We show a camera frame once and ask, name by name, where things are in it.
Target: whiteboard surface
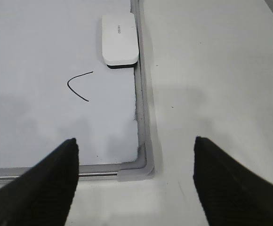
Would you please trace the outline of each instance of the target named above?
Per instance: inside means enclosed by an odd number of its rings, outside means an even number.
[[[130,0],[0,0],[0,168],[76,137],[80,164],[137,158],[133,68],[107,68],[101,17]],[[76,96],[71,87],[89,102]]]

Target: whiteboard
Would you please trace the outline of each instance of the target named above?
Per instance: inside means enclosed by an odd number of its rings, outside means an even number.
[[[109,69],[103,14],[130,0],[0,0],[0,168],[30,167],[76,137],[80,165],[137,158],[133,68]],[[93,71],[91,74],[70,78]]]

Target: black marker line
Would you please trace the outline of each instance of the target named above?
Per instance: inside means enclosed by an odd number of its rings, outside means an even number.
[[[83,75],[86,75],[86,74],[91,74],[91,73],[93,73],[93,72],[87,72],[87,73],[85,73],[85,74],[77,75],[77,76],[72,77],[70,80],[67,81],[67,87],[68,87],[74,94],[76,94],[76,95],[79,96],[81,99],[83,99],[83,100],[85,100],[85,101],[87,101],[87,102],[89,102],[89,100],[87,100],[87,99],[85,99],[84,97],[80,96],[78,93],[76,93],[76,92],[70,87],[70,81],[73,80],[73,79],[75,79],[75,78],[78,78],[78,77],[80,77],[80,76],[83,76]]]

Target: white eraser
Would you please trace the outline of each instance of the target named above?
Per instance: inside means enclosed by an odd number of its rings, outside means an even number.
[[[138,60],[135,16],[132,13],[102,17],[102,55],[108,66],[133,65]]]

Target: white desk surface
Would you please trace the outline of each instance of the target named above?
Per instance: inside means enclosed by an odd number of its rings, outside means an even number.
[[[207,226],[192,179],[196,135],[273,182],[273,15],[265,2],[141,2],[156,176],[80,182],[68,226]]]

